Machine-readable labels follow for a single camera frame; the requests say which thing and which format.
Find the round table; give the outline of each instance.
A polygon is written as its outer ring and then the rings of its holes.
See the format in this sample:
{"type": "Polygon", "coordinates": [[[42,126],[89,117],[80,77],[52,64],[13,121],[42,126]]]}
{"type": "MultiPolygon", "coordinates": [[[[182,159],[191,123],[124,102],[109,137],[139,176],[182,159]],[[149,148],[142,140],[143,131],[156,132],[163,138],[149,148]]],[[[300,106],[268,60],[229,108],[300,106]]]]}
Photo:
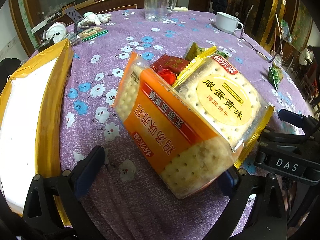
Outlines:
{"type": "MultiPolygon", "coordinates": [[[[275,106],[269,126],[303,134],[280,121],[277,112],[287,108],[311,114],[287,73],[283,71],[279,89],[274,90],[266,79],[270,64],[244,45],[240,32],[230,35],[214,28],[214,14],[172,12],[168,19],[145,21],[143,9],[116,11],[110,23],[101,24],[109,33],[73,47],[60,123],[61,168],[74,168],[95,145],[104,147],[105,165],[81,202],[107,239],[202,239],[229,200],[216,182],[183,200],[175,198],[130,138],[111,105],[131,51],[151,64],[165,53],[183,57],[191,41],[206,48],[217,45],[266,102],[275,106]]],[[[268,55],[254,40],[246,39],[268,55]]],[[[242,166],[251,174],[265,174],[253,166],[253,158],[254,151],[242,166]]],[[[244,227],[252,204],[247,205],[234,234],[244,227]]]]}

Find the white cup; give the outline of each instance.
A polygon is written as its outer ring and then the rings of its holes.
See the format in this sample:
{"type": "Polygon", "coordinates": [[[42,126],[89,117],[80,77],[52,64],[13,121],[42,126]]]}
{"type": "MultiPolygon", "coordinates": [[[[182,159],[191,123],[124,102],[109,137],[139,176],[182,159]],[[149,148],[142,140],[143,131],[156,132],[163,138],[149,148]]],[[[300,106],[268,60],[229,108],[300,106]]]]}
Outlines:
{"type": "Polygon", "coordinates": [[[238,18],[230,14],[217,12],[216,27],[225,33],[233,34],[236,31],[241,31],[243,24],[239,21],[238,18]]]}

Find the wooden staircase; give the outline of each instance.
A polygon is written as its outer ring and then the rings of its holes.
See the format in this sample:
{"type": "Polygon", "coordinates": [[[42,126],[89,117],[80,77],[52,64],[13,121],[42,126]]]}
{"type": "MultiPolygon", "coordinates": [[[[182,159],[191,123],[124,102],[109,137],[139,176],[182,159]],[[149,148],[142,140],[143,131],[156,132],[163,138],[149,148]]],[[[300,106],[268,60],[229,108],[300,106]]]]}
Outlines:
{"type": "Polygon", "coordinates": [[[243,23],[251,5],[252,0],[228,0],[226,13],[239,18],[243,23]]]}

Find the water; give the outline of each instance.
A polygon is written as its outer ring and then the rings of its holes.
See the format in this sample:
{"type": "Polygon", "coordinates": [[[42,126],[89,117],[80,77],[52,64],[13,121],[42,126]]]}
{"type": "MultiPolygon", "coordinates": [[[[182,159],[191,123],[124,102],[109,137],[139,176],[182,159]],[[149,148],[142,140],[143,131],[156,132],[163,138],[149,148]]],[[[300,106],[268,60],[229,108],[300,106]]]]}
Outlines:
{"type": "Polygon", "coordinates": [[[147,21],[165,21],[167,19],[168,0],[144,0],[144,17],[147,21]]]}

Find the white mug handle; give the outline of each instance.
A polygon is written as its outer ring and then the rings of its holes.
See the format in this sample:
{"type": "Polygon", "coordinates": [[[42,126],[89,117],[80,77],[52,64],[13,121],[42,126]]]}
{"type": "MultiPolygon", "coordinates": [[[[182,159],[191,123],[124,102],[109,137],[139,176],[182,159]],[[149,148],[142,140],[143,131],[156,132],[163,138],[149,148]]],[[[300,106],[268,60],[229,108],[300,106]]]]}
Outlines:
{"type": "Polygon", "coordinates": [[[236,29],[235,29],[235,32],[236,32],[236,31],[242,31],[242,29],[243,29],[243,24],[242,24],[241,22],[237,22],[237,27],[238,27],[238,24],[241,25],[241,28],[240,28],[240,29],[236,28],[236,29]]]}

